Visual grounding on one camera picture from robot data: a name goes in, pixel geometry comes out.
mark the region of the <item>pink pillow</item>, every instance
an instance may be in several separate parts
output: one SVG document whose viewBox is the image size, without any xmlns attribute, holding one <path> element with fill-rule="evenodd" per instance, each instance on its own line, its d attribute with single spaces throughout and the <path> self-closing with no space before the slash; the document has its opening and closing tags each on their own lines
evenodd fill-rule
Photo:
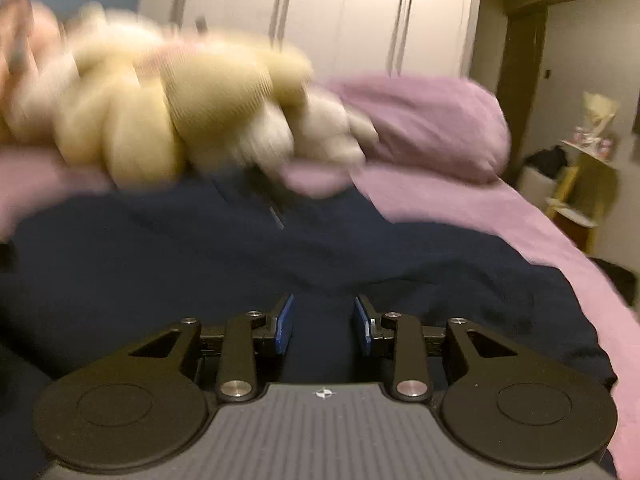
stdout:
<svg viewBox="0 0 640 480">
<path fill-rule="evenodd" d="M 507 164 L 510 134 L 500 105 L 470 80 L 375 75 L 327 88 L 371 118 L 380 142 L 364 148 L 367 158 L 475 184 L 496 180 Z"/>
</svg>

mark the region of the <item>metal screw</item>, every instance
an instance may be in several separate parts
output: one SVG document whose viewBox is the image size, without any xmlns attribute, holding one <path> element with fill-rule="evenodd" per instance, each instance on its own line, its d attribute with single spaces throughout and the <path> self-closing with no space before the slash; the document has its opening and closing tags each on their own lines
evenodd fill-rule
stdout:
<svg viewBox="0 0 640 480">
<path fill-rule="evenodd" d="M 220 386 L 220 391 L 227 397 L 244 397 L 251 390 L 251 385 L 246 381 L 227 381 Z"/>
<path fill-rule="evenodd" d="M 428 391 L 428 386 L 422 381 L 402 381 L 396 386 L 396 391 L 405 397 L 420 397 Z"/>
</svg>

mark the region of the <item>blurred stuffed toy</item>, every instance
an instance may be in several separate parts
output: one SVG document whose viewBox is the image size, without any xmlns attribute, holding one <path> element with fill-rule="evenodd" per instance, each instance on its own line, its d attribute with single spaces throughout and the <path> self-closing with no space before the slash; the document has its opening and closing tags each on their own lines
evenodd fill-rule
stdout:
<svg viewBox="0 0 640 480">
<path fill-rule="evenodd" d="M 40 9 L 23 5 L 25 16 Z M 18 142 L 53 139 L 68 164 L 104 167 L 118 186 L 173 182 L 188 162 L 201 172 L 235 162 L 271 174 L 294 155 L 361 164 L 358 142 L 377 141 L 366 117 L 307 91 L 313 71 L 293 47 L 224 32 L 181 36 L 89 4 L 63 40 L 48 33 L 39 63 L 32 43 L 45 33 L 38 23 L 52 28 L 47 16 L 25 25 L 15 23 L 22 14 L 6 17 L 14 39 L 4 58 L 20 69 L 6 70 L 19 76 L 5 85 L 4 120 Z"/>
</svg>

